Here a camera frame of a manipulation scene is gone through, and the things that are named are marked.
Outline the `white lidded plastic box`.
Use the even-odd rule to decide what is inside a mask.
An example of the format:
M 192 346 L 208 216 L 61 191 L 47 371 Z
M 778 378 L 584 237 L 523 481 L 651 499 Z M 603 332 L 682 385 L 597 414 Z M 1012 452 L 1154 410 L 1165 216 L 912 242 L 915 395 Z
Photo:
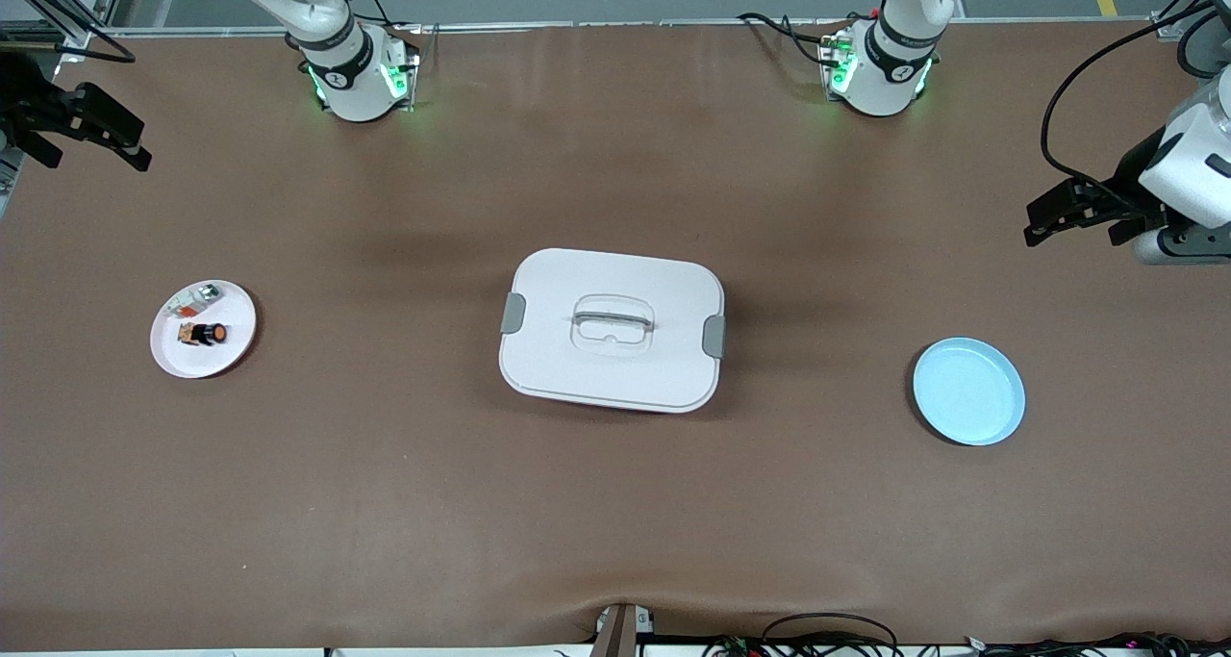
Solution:
M 542 249 L 515 271 L 511 292 L 526 297 L 523 327 L 502 336 L 499 367 L 517 392 L 570 404 L 682 415 L 716 392 L 721 362 L 702 351 L 707 316 L 725 314 L 725 292 L 703 265 L 635 255 Z M 572 306 L 588 294 L 649 303 L 656 317 L 650 349 L 616 358 L 576 349 Z

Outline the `small clear orange-white part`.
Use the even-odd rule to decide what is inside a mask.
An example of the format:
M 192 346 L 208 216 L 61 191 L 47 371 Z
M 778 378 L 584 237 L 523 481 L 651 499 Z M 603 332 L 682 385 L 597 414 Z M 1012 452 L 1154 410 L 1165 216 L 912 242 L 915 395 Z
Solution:
M 201 316 L 207 308 L 222 298 L 222 289 L 213 284 L 190 285 L 167 298 L 165 310 L 169 316 Z

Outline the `light blue round plate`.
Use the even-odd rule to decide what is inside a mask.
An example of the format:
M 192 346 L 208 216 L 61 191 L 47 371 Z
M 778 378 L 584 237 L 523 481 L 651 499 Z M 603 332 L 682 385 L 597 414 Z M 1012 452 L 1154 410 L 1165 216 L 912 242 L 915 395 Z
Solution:
M 926 423 L 963 447 L 1007 440 L 1027 412 L 1016 364 L 997 347 L 966 337 L 936 341 L 920 353 L 911 394 Z

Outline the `pink round plate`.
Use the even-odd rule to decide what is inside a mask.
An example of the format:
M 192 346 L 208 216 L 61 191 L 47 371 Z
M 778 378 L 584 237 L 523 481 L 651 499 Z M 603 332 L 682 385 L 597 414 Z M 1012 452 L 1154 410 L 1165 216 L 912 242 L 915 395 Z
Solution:
M 238 365 L 259 338 L 261 328 L 259 305 L 241 285 L 229 281 L 199 281 L 190 285 L 213 284 L 222 289 L 222 298 L 201 316 L 169 316 L 162 303 L 149 333 L 150 353 L 167 375 L 178 378 L 211 378 Z M 177 341 L 181 324 L 224 324 L 228 337 L 224 344 L 190 346 Z

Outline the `brown table edge bracket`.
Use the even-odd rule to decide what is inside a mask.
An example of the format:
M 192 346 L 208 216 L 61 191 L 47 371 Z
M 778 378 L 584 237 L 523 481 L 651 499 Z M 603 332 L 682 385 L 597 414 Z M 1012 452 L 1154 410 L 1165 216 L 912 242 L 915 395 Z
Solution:
M 596 627 L 588 657 L 646 657 L 641 639 L 655 634 L 654 613 L 641 605 L 613 604 L 599 614 Z

